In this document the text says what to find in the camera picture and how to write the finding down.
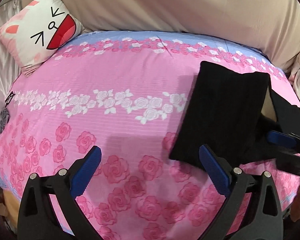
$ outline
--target bed sheet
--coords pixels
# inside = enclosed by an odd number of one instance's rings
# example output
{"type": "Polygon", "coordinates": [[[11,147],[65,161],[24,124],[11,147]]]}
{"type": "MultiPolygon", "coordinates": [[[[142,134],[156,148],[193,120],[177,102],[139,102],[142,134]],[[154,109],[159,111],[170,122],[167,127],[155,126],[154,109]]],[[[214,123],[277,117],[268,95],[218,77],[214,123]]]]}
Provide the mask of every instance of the bed sheet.
{"type": "MultiPolygon", "coordinates": [[[[14,116],[0,135],[1,179],[21,199],[32,172],[55,174],[97,145],[101,164],[76,200],[104,239],[196,240],[224,197],[205,172],[168,155],[202,60],[269,73],[272,88],[300,107],[284,73],[256,50],[186,33],[88,33],[15,81],[14,116]]],[[[282,209],[292,202],[299,177],[277,171],[274,161],[241,167],[271,171],[282,209]]]]}

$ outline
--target beige fabric backdrop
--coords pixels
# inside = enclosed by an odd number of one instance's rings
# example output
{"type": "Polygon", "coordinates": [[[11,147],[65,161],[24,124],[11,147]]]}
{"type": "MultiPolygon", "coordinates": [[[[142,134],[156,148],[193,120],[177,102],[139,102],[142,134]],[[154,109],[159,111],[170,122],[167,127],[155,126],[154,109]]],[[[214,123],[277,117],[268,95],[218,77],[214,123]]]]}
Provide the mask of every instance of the beige fabric backdrop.
{"type": "MultiPolygon", "coordinates": [[[[22,0],[23,6],[32,0],[22,0]]],[[[89,30],[218,36],[261,49],[286,70],[300,52],[297,0],[62,0],[89,30]]]]}

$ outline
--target metal pin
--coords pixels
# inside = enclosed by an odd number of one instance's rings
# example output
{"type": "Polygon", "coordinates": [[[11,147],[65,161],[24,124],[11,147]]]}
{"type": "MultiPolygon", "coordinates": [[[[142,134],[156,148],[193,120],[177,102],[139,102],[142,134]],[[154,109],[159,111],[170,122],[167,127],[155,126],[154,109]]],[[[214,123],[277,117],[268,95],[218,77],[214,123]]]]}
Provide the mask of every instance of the metal pin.
{"type": "Polygon", "coordinates": [[[233,171],[234,171],[235,174],[241,174],[242,173],[242,170],[238,167],[234,168],[233,171]]]}
{"type": "Polygon", "coordinates": [[[66,169],[61,169],[61,170],[58,172],[58,174],[59,174],[60,176],[64,176],[64,175],[67,174],[67,170],[66,170],[66,169]]]}
{"type": "Polygon", "coordinates": [[[29,176],[30,179],[35,179],[36,177],[37,177],[36,173],[31,173],[29,176]]]}
{"type": "Polygon", "coordinates": [[[271,173],[269,171],[265,171],[263,173],[267,178],[270,178],[271,177],[271,173]]]}

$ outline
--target cartoon face pillow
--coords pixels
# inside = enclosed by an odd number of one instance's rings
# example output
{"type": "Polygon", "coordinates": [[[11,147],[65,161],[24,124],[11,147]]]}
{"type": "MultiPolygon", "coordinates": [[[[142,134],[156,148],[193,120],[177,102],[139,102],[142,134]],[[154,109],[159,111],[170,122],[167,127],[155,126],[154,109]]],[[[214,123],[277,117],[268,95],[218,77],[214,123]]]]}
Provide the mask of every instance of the cartoon face pillow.
{"type": "Polygon", "coordinates": [[[0,28],[0,41],[29,76],[82,29],[61,0],[34,0],[0,28]]]}

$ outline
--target black cloth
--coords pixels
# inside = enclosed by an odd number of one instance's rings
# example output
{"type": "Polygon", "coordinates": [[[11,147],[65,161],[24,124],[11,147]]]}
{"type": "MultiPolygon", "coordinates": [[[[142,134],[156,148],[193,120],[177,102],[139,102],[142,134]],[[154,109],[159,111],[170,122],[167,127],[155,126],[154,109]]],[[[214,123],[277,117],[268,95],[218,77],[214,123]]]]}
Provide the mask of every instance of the black cloth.
{"type": "Polygon", "coordinates": [[[203,61],[169,158],[203,169],[203,144],[233,167],[276,158],[280,151],[265,138],[269,130],[300,135],[300,109],[271,89],[269,74],[239,74],[203,61]],[[277,122],[261,114],[268,88],[277,122]]]}

